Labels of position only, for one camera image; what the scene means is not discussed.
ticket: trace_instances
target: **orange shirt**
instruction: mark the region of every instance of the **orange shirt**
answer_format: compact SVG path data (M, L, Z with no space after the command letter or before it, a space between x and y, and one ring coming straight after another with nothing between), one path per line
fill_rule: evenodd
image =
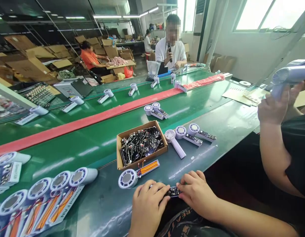
M94 67L92 63L100 64L99 61L97 60L97 55L94 52L89 53L86 50L82 49L80 57L82 58L82 60L84 61L85 65L89 70Z

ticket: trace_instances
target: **window frame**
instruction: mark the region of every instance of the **window frame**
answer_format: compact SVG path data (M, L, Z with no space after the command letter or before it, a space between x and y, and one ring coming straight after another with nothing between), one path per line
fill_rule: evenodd
M247 3L247 0L243 0L241 5L240 5L240 8L238 10L238 13L237 13L237 16L236 16L236 19L235 19L235 22L234 22L234 25L233 25L233 33L271 33L273 32L274 30L273 29L270 29L270 28L261 28L264 21L266 20L268 14L270 13L271 11L271 8L273 7L275 1L279 1L279 0L273 0L268 8L268 10L266 11L264 17L262 18L260 24L259 24L259 27L258 29L254 29L254 30L237 30L237 25L240 21L240 18L241 18L241 15L244 11L244 8L246 6L246 3ZM300 26L302 25L302 16L304 15L305 13L305 10L304 12L302 13L302 15L299 17L299 19L297 19L297 21L294 23L294 25L292 26L291 29L285 29L285 30L277 30L277 33L287 33L288 31L291 31L292 33L296 33L298 31L298 29L300 28Z

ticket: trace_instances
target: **red wire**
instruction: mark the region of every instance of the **red wire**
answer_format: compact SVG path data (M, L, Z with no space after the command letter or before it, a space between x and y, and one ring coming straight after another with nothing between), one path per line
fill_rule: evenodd
M48 202L50 202L50 200L48 200L48 201L46 201L46 202L43 202L42 204L40 204L40 205L43 205L43 204L45 204L45 203L48 203ZM26 211L28 211L28 210L30 210L30 209L32 209L33 207L29 207L29 208L27 208L26 210L24 210L24 211L21 211L19 214L17 214L16 215L16 217L14 217L11 221L9 221L9 223L5 226L5 227L3 227L1 230L0 230L0 233L3 231L3 230L5 230L21 213L23 213L23 212L26 212Z

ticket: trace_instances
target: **green conveyor belt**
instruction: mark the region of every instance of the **green conveyor belt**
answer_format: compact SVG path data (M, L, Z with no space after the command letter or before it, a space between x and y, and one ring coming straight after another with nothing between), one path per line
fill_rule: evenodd
M204 75L199 73L188 77ZM163 86L167 87L168 83L162 82L158 91ZM141 94L149 91L144 87L150 88L150 85L140 87ZM161 129L163 132L165 129L174 129L230 101L221 96L230 87L240 86L220 81L159 101L163 110L169 114L169 119L158 120ZM60 119L55 114L53 116L55 121L49 118L50 126L60 123ZM116 159L116 135L152 120L155 117L146 116L141 107L22 150L32 155L32 158L22 167L20 182L1 194L0 201L17 190L30 188L41 178L54 177L64 170L74 171L82 166L98 168L112 162Z
M205 72L204 70L197 70L177 76L177 80L181 81L181 84L188 84L194 81L198 81L209 76L213 73ZM38 117L35 120L27 123L26 125L20 126L15 124L13 121L0 124L0 145L12 142L30 135L70 123L82 118L86 118L91 115L95 115L106 111L108 109L114 108L116 106L144 98L146 96L156 94L162 91L173 88L170 83L170 78L160 81L159 85L156 85L153 89L150 87L150 83L139 86L138 91L134 93L132 97L128 96L129 88L120 89L120 91L114 93L114 97L108 99L104 104L100 105L97 102L98 97L86 100L85 104L77 106L69 113L64 113L61 109L55 109L49 112L43 117Z

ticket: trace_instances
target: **man in white t-shirt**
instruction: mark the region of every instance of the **man in white t-shirt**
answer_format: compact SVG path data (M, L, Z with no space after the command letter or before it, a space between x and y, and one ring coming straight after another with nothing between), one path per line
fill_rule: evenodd
M173 67L178 69L186 64L184 44L179 41L178 37L179 30L180 18L175 14L170 14L166 20L166 37L162 38L156 45L156 61L165 62L165 66L169 69Z

